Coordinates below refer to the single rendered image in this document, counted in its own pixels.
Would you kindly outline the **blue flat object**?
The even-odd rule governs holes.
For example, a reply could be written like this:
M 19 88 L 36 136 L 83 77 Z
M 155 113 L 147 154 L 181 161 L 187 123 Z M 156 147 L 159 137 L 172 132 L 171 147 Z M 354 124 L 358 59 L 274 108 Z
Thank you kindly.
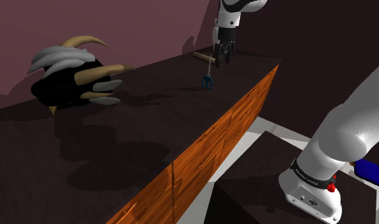
M 366 180 L 376 186 L 379 186 L 379 166 L 364 158 L 350 162 L 354 167 L 354 173 L 358 178 Z

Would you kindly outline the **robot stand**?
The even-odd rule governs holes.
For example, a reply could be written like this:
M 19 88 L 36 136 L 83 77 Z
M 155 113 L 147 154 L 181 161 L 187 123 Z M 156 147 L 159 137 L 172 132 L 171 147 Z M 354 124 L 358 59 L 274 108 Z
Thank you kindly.
M 278 184 L 300 152 L 295 143 L 261 134 L 215 182 L 204 224 L 324 224 L 287 202 Z M 349 164 L 336 177 L 338 224 L 379 224 L 379 187 L 356 177 Z

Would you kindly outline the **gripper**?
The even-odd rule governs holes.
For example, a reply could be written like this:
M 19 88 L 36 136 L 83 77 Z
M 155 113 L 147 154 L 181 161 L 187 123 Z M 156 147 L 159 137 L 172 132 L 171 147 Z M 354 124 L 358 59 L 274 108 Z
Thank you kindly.
M 215 58 L 215 67 L 220 67 L 222 56 L 225 56 L 225 63 L 229 64 L 234 54 L 234 43 L 236 40 L 236 28 L 219 27 L 218 43 L 214 44 L 213 56 Z

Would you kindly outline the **black plant, grey tan leaves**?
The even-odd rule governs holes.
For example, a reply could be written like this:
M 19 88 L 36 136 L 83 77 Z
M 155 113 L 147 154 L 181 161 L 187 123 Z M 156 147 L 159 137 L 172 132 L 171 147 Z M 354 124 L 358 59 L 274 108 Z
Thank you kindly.
M 109 106 L 120 102 L 112 95 L 122 80 L 113 80 L 111 76 L 133 70 L 134 66 L 104 66 L 93 53 L 79 49 L 86 43 L 107 45 L 93 36 L 73 36 L 60 45 L 40 50 L 32 58 L 28 73 L 39 69 L 44 69 L 45 73 L 31 86 L 31 93 L 52 114 L 58 109 L 90 103 Z

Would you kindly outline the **wooden chest of drawers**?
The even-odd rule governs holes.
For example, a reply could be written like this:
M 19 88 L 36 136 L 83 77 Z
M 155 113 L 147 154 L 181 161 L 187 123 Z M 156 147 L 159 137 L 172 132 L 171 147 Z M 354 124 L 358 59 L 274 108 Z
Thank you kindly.
M 174 224 L 257 116 L 278 59 L 185 54 L 118 76 L 120 102 L 0 109 L 0 224 Z

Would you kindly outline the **wooden-handled hammer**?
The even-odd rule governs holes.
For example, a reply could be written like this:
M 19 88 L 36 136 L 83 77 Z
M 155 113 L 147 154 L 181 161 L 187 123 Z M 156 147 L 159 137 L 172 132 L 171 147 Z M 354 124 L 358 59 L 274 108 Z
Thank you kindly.
M 205 61 L 208 61 L 211 63 L 215 63 L 215 59 L 212 56 L 207 56 L 207 55 L 204 55 L 204 54 L 198 53 L 198 52 L 192 52 L 192 55 L 197 57 L 197 58 L 200 58 L 202 60 L 205 60 Z

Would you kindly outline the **blue-handled scissors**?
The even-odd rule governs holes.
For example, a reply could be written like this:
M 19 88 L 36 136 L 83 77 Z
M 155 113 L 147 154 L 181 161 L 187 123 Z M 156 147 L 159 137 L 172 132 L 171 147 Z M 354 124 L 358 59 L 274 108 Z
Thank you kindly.
M 207 90 L 211 90 L 212 86 L 213 86 L 213 81 L 211 77 L 211 59 L 209 59 L 207 73 L 205 76 L 203 76 L 203 79 L 202 79 L 202 87 Z

